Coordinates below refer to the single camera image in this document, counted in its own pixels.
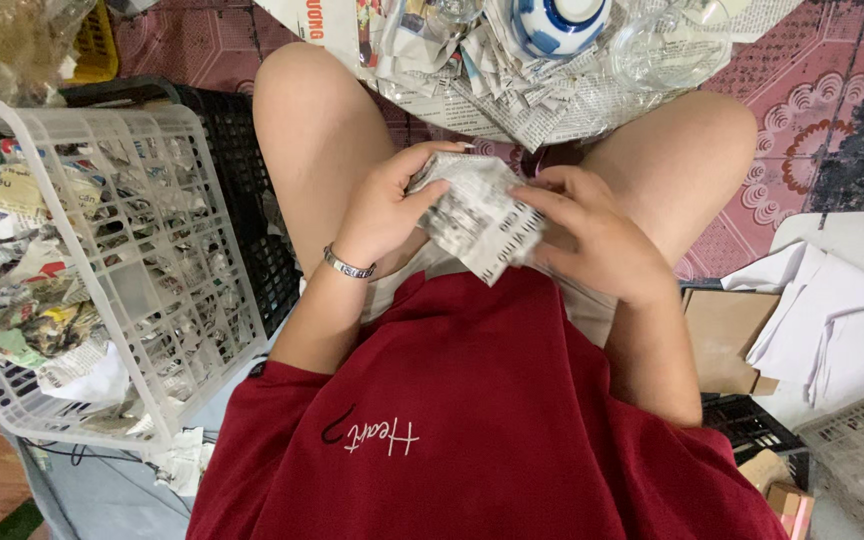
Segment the person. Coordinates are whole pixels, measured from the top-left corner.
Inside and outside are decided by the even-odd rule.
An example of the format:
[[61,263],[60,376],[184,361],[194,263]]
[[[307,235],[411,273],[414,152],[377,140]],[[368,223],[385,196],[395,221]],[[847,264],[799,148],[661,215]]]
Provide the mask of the person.
[[416,228],[449,183],[403,195],[464,145],[395,153],[303,43],[262,64],[253,114],[307,287],[228,402],[188,538],[786,538],[701,427],[670,270],[750,166],[743,105],[689,93],[512,190],[556,225],[544,272],[493,287]]

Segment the silver bracelet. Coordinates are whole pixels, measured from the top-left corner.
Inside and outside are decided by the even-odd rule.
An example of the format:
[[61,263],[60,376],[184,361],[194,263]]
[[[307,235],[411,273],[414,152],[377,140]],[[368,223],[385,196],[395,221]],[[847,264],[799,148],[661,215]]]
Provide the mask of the silver bracelet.
[[350,278],[359,278],[364,279],[369,276],[372,276],[373,272],[376,271],[376,264],[373,262],[371,266],[366,269],[356,268],[352,264],[346,264],[339,260],[339,257],[335,256],[335,253],[332,252],[332,244],[325,246],[324,249],[321,250],[325,254],[325,263],[335,268],[342,274],[349,276]]

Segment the thigh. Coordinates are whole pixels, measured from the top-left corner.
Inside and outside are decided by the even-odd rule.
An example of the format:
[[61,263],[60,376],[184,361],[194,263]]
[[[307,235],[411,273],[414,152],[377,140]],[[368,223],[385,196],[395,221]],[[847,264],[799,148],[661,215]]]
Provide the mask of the thigh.
[[756,147],[745,105],[696,91],[596,143],[580,165],[601,176],[670,265],[742,184]]
[[[292,43],[255,76],[255,134],[306,278],[339,231],[353,190],[395,153],[385,120],[350,71],[324,49]],[[377,262],[376,278],[401,268],[425,243],[418,228]]]

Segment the clear glass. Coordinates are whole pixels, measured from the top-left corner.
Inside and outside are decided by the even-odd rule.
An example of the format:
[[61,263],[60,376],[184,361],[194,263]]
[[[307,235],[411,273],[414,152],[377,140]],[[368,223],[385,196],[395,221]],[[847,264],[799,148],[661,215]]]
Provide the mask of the clear glass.
[[630,20],[608,44],[612,75],[636,91],[697,87],[729,60],[729,13],[717,0],[678,0]]
[[425,22],[436,36],[444,39],[461,36],[485,8],[484,0],[434,0],[429,4]]

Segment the red t-shirt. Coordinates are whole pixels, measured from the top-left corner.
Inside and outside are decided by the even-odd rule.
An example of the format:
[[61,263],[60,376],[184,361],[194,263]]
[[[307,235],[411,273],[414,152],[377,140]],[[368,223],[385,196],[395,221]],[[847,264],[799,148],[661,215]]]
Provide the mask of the red t-shirt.
[[609,395],[556,285],[410,277],[334,375],[228,401],[187,538],[786,538],[722,434]]

